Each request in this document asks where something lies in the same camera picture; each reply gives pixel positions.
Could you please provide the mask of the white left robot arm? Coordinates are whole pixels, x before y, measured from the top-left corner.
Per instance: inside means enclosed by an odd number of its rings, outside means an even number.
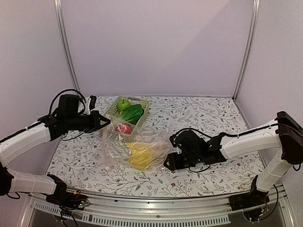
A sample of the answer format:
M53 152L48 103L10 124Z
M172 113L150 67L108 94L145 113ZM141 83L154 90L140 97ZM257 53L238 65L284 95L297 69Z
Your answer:
M35 175L11 169L10 164L21 159L38 147L59 139L68 132L93 133L110 124L95 108L96 96L85 98L79 91L67 89L55 98L58 106L51 102L45 116L29 126L1 139L0 141L0 194L40 193L46 201L59 206L80 209L87 196L80 192L69 192L67 184L53 174Z

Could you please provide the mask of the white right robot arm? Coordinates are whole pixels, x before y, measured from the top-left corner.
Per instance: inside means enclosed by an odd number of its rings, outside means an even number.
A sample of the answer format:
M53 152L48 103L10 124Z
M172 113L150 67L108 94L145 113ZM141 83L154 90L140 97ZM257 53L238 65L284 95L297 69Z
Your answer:
M163 165L171 170L189 169L197 164L212 165L228 159L277 148L266 168L252 180L250 191L229 197L232 210L242 210L269 202L268 192L295 165L303 162L303 128L288 113L280 111L275 119L254 129L228 134L221 132L205 141L199 131L184 128L169 140L180 152L167 155Z

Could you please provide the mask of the toy napa cabbage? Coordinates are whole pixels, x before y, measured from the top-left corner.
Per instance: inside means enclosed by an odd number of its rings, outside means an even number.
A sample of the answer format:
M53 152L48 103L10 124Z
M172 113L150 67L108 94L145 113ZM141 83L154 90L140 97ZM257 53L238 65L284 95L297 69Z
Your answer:
M129 142L125 143L128 151L128 164L140 171L161 170L172 147L167 142Z

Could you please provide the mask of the clear zip top bag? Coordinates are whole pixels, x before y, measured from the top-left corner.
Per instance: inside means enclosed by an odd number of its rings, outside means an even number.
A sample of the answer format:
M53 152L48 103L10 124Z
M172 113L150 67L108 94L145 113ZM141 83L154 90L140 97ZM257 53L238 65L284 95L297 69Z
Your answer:
M164 169L167 155L173 151L170 128L141 128L111 117L102 134L106 169L124 165L140 171Z

